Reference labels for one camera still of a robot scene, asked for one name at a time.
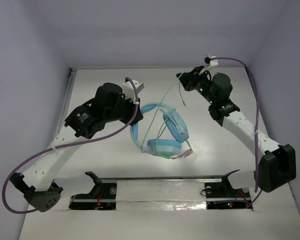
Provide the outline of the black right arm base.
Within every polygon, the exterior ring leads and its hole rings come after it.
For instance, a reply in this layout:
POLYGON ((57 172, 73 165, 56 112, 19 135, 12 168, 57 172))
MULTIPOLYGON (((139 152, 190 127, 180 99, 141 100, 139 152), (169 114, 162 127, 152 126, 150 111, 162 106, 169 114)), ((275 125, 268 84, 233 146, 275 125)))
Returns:
POLYGON ((208 210, 252 209, 252 206, 249 206, 252 202, 249 190, 244 193, 243 188, 234 189, 229 182, 228 177, 238 171, 223 175, 220 182, 204 184, 200 195, 205 197, 208 210))

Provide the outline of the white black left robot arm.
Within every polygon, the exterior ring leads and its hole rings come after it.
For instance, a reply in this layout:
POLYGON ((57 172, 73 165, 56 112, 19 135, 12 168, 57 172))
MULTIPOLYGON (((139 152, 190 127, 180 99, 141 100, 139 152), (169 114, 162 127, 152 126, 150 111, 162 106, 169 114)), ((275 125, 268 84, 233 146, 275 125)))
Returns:
POLYGON ((36 159, 31 167, 24 172, 15 168, 8 175, 1 194, 6 209, 19 213, 8 206, 8 182, 23 194, 33 208, 32 212, 46 212, 67 196, 99 198, 103 194, 103 182, 95 173, 85 172, 85 176, 91 179, 85 184, 74 178, 66 179, 70 192, 57 184, 56 176, 82 145, 111 138, 143 119, 138 97, 143 88, 143 83, 128 77, 122 85, 106 82, 99 86, 93 98, 77 106, 67 116, 49 147, 25 160, 28 163, 36 159))

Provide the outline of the light blue headphones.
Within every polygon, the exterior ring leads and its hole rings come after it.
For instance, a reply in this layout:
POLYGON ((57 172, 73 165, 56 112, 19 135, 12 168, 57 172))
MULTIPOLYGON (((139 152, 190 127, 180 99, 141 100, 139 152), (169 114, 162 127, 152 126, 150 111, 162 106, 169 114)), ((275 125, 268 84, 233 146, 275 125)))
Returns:
POLYGON ((140 108, 142 114, 148 113, 155 108, 162 112, 163 124, 156 138, 147 141, 146 146, 138 140, 138 124, 130 127, 130 136, 133 143, 144 153, 166 159, 185 158, 193 153, 190 147, 182 152, 182 144, 189 143, 188 127, 175 108, 165 104, 152 102, 140 108))

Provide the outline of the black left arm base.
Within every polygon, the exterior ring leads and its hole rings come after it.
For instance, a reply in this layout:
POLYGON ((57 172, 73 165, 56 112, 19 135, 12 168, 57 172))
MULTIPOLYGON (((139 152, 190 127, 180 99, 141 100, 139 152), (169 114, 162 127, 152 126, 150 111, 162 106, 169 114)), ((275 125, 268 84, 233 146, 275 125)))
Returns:
POLYGON ((103 183, 103 181, 92 171, 85 172, 94 183, 89 193, 73 195, 70 198, 69 208, 71 210, 116 210, 117 183, 103 183))

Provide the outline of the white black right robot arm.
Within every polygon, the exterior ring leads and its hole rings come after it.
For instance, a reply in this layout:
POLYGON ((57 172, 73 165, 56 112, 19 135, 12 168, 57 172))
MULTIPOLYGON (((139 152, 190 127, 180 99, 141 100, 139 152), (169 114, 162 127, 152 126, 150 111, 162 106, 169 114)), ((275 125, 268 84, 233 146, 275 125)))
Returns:
POLYGON ((297 177, 295 149, 269 138, 245 117, 230 99, 233 86, 228 75, 211 75, 206 67, 197 66, 190 72, 177 73, 176 77, 185 91, 196 90, 207 100, 211 118, 253 153, 253 186, 270 193, 297 177))

